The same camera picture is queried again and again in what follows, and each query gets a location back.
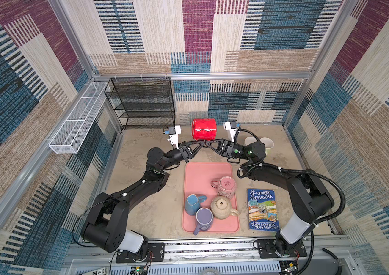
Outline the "red ceramic mug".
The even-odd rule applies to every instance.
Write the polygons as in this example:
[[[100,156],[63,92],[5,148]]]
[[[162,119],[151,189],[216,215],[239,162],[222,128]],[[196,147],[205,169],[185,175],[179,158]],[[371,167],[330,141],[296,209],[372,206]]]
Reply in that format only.
[[[217,135],[215,119],[193,119],[191,134],[194,140],[214,140]]]

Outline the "white ceramic mug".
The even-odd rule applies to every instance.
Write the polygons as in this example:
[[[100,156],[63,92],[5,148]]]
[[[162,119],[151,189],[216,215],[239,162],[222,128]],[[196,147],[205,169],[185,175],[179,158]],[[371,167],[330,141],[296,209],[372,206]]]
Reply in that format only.
[[[252,137],[252,136],[246,137],[244,140],[244,145],[248,146],[248,145],[255,143],[255,142],[257,142],[257,139],[255,137]]]

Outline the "pink patterned glass mug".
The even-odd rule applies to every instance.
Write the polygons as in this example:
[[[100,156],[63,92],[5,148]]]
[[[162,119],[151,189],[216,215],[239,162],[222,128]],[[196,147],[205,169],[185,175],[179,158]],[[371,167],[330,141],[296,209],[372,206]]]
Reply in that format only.
[[[232,199],[235,195],[237,184],[231,176],[223,176],[220,179],[211,181],[210,184],[217,190],[218,196]]]

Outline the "light green ceramic mug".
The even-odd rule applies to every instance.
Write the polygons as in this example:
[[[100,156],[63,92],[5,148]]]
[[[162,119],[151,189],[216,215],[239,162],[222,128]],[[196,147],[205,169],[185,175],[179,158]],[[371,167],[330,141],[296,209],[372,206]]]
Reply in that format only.
[[[271,152],[271,150],[273,149],[275,143],[273,142],[272,139],[270,139],[268,137],[261,138],[260,141],[264,144],[265,153],[268,155]]]

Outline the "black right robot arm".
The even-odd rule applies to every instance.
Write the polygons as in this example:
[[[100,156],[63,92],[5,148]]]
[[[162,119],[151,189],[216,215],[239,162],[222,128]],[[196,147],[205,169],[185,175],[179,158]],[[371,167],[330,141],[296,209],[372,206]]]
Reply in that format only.
[[[204,145],[223,157],[246,160],[237,172],[239,178],[267,182],[288,191],[294,214],[275,237],[275,252],[280,257],[288,257],[319,223],[344,210],[345,195],[334,181],[309,169],[265,163],[265,145],[259,140],[247,146],[226,139],[206,141]]]

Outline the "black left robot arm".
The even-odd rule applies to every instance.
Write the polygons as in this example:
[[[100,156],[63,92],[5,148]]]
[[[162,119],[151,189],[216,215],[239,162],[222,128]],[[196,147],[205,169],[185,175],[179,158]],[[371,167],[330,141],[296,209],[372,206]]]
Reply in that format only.
[[[103,192],[95,198],[80,236],[106,252],[126,253],[128,258],[144,260],[149,253],[148,238],[127,230],[130,211],[165,187],[169,167],[193,159],[205,143],[200,140],[182,142],[179,148],[169,152],[159,147],[151,148],[140,180],[119,192]]]

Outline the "blue ceramic mug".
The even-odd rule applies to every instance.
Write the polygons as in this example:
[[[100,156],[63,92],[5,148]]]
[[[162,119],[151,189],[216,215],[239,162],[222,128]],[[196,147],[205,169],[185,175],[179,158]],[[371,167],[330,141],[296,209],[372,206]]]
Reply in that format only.
[[[207,200],[207,196],[190,194],[185,199],[184,210],[188,215],[196,215],[197,211],[201,208],[201,203]]]

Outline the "beige speckled ceramic mug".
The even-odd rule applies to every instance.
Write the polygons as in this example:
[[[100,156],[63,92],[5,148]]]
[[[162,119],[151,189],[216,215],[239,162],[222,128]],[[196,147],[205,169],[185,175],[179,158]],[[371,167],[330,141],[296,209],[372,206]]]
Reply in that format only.
[[[238,210],[232,207],[230,200],[223,196],[213,198],[210,204],[210,210],[213,216],[220,220],[224,220],[230,216],[238,217],[240,214]]]

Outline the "purple ceramic mug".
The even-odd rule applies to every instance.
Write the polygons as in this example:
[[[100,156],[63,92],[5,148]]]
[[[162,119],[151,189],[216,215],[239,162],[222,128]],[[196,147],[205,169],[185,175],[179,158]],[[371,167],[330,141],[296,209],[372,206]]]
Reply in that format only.
[[[212,225],[214,215],[209,208],[202,207],[196,213],[196,227],[193,234],[196,236],[200,231],[208,231]]]

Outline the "blue treehouse paperback book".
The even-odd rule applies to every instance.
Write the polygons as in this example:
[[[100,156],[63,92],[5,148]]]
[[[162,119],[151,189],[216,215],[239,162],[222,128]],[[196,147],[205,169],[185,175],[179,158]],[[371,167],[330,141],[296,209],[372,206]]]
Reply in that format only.
[[[280,230],[275,192],[248,189],[248,224],[250,230],[277,232]]]

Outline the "aluminium front rail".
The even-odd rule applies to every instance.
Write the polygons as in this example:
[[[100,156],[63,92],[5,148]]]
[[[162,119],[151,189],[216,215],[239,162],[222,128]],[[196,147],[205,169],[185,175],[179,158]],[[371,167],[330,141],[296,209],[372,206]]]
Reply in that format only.
[[[164,242],[163,262],[117,264],[116,254],[71,245],[63,275],[364,275],[346,236],[316,236],[303,242],[307,257],[261,259],[257,239],[269,237],[153,239]]]

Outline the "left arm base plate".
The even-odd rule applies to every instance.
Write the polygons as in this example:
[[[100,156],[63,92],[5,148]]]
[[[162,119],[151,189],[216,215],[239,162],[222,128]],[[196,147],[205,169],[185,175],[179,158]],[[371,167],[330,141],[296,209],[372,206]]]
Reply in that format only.
[[[163,262],[164,252],[164,242],[152,242],[147,245],[143,245],[137,253],[128,251],[118,252],[115,262],[117,264],[129,264],[134,262]]]

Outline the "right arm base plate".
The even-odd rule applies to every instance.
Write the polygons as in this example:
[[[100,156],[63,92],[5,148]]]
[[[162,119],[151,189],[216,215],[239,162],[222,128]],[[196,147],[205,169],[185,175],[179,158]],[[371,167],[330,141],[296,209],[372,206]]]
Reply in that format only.
[[[260,258],[302,258],[308,256],[302,240],[289,244],[282,239],[257,239],[254,244],[259,251]]]

